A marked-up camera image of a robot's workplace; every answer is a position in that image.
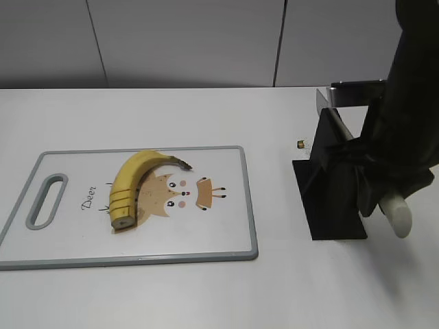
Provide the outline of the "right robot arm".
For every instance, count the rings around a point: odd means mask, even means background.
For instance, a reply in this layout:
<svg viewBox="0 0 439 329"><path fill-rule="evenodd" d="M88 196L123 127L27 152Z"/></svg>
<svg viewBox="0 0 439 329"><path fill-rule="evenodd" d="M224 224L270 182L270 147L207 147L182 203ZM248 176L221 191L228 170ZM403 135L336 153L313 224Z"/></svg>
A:
<svg viewBox="0 0 439 329"><path fill-rule="evenodd" d="M391 190L407 198L430 185L438 164L438 2L397 1L396 17L402 33L387 79L328 88L332 106L368 108L360 136L329 154L360 170L365 217Z"/></svg>

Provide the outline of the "right black cloth-covered gripper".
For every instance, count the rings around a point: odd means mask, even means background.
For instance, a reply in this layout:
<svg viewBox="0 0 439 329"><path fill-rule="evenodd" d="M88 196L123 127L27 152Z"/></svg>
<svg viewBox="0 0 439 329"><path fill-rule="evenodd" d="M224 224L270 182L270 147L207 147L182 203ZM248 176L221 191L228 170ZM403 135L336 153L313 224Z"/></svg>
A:
<svg viewBox="0 0 439 329"><path fill-rule="evenodd" d="M384 143L394 136L393 129L383 141L372 137L373 130L381 123L387 123L379 114L382 98L371 102L359 137L327 147L327 167L346 163L354 166L357 180L356 205L360 213L368 217L376 205L390 191L396 191L402 198L429 186L434 175L430 168L434 156L424 162L408 162L394 153L395 146L386 149Z"/></svg>

